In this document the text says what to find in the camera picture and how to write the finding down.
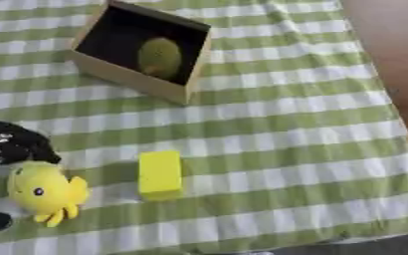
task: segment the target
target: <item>cardboard box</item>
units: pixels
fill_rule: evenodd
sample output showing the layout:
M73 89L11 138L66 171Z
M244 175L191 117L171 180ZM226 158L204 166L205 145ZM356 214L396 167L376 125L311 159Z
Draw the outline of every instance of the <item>cardboard box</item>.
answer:
M155 37L174 41L182 53L180 69L169 81L138 70L138 50ZM108 0L76 36L70 55L83 72L186 105L209 50L207 24Z

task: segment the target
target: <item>green and white checkered cloth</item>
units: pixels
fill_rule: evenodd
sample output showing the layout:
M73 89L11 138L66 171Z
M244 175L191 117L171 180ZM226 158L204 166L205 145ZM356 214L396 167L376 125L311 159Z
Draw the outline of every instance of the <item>green and white checkered cloth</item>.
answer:
M101 0L0 0L0 120L50 136L92 196L57 228L7 197L0 254L195 254L408 232L408 132L337 0L143 3L211 24L187 108L81 76ZM177 149L184 198L144 202L141 151Z

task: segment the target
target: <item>floor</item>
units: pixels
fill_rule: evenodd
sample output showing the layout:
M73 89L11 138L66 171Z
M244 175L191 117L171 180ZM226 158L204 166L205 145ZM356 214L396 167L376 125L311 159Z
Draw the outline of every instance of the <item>floor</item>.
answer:
M408 0L341 0L408 127ZM408 236L348 245L281 249L276 255L408 255Z

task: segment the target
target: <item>toy eye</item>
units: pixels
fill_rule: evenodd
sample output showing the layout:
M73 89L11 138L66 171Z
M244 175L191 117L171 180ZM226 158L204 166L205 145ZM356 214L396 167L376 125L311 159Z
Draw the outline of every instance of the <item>toy eye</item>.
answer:
M38 187L38 188L34 189L34 194L35 195L43 195L43 193L44 193L43 188Z

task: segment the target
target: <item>checkered tablecloth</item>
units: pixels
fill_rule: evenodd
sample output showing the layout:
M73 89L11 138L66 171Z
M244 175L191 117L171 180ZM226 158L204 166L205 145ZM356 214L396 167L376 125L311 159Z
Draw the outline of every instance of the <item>checkered tablecloth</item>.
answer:
M92 191L14 225L0 254L195 254L408 232L408 132L336 0L143 3L213 26L191 106L82 76L69 43L100 0L0 0L0 120L48 135ZM177 149L185 195L144 202L137 155Z

